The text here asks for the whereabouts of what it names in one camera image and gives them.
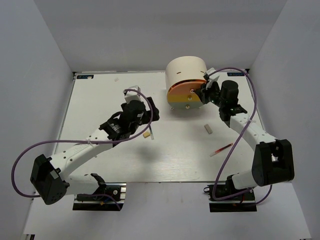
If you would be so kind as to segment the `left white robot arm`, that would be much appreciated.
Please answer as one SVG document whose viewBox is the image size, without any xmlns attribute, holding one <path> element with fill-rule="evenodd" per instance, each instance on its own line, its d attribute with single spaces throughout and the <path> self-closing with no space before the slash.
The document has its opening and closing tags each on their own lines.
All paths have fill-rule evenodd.
<svg viewBox="0 0 320 240">
<path fill-rule="evenodd" d="M 96 200 L 106 195 L 106 184 L 98 174 L 76 176 L 72 173 L 100 153 L 136 138 L 139 126 L 149 127 L 151 122 L 158 121 L 159 110 L 152 97 L 146 100 L 150 110 L 138 98 L 123 103 L 122 110 L 102 123 L 84 143 L 76 143 L 49 157 L 41 154 L 34 160 L 30 182 L 46 205 L 58 202 L 65 195 L 90 195 Z"/>
</svg>

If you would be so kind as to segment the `orange top drawer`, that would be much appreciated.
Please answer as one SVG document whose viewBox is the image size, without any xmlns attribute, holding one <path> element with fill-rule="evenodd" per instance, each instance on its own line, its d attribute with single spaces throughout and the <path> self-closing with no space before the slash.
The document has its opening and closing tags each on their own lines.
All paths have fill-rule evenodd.
<svg viewBox="0 0 320 240">
<path fill-rule="evenodd" d="M 205 80 L 201 79 L 187 79 L 174 83 L 168 90 L 167 95 L 188 95 L 192 91 L 199 89 L 202 84 L 206 83 Z"/>
</svg>

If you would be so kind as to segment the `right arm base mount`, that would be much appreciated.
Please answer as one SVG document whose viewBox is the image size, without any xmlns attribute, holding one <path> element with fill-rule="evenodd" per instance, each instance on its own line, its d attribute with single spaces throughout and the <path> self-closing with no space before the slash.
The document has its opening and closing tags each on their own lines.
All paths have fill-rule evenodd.
<svg viewBox="0 0 320 240">
<path fill-rule="evenodd" d="M 211 213 L 244 213 L 256 212 L 256 199 L 253 190 L 226 200 L 213 199 L 213 184 L 207 185 L 203 192 L 209 196 L 209 211 Z"/>
</svg>

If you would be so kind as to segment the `red ink pen refill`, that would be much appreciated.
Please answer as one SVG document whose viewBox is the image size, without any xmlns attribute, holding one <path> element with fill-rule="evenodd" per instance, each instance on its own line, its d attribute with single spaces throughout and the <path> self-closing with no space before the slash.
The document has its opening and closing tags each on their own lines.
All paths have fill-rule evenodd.
<svg viewBox="0 0 320 240">
<path fill-rule="evenodd" d="M 228 144 L 228 145 L 226 145 L 226 146 L 224 146 L 224 147 L 221 147 L 221 148 L 215 150 L 215 151 L 212 152 L 209 156 L 210 156 L 210 157 L 213 157 L 214 155 L 216 155 L 216 154 L 218 154 L 218 153 L 220 153 L 220 152 L 222 152 L 222 151 L 224 151 L 224 150 L 226 150 L 226 149 L 228 149 L 228 148 L 230 148 L 230 147 L 232 147 L 232 146 L 233 146 L 233 143 L 230 143 L 230 144 Z"/>
</svg>

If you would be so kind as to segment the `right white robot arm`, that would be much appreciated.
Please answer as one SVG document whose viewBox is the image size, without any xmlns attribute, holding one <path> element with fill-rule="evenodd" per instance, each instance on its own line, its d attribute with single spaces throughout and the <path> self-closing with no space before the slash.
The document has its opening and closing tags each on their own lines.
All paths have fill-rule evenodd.
<svg viewBox="0 0 320 240">
<path fill-rule="evenodd" d="M 265 132 L 251 120 L 248 112 L 238 103 L 239 86 L 232 80 L 222 85 L 205 83 L 195 90 L 203 104 L 212 103 L 219 108 L 220 119 L 254 151 L 250 170 L 236 173 L 227 178 L 226 195 L 236 200 L 244 189 L 263 187 L 288 182 L 294 179 L 292 145 L 287 139 L 279 140 Z"/>
</svg>

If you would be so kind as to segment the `yellow drawer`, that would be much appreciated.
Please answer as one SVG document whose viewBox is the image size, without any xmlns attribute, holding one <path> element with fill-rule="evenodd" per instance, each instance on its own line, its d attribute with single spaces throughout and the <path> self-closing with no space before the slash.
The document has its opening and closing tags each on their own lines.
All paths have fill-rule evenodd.
<svg viewBox="0 0 320 240">
<path fill-rule="evenodd" d="M 191 92 L 182 93 L 182 94 L 169 92 L 167 94 L 167 101 L 169 103 L 191 103 L 191 102 L 200 102 L 200 99 L 195 93 L 191 93 Z"/>
</svg>

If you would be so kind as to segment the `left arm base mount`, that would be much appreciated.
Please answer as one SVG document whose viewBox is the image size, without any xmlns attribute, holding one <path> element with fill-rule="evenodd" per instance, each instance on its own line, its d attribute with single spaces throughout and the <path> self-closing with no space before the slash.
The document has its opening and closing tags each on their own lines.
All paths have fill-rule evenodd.
<svg viewBox="0 0 320 240">
<path fill-rule="evenodd" d="M 117 212 L 123 208 L 126 198 L 126 183 L 105 183 L 93 194 L 77 194 L 73 211 Z"/>
</svg>

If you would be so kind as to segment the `green ink pen refill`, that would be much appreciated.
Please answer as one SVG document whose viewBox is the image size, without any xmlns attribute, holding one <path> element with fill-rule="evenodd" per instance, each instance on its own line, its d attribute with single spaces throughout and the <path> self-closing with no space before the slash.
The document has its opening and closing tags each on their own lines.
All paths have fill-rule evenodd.
<svg viewBox="0 0 320 240">
<path fill-rule="evenodd" d="M 151 140 L 154 140 L 155 138 L 154 138 L 154 134 L 151 126 L 149 126 L 149 133 L 150 133 Z"/>
</svg>

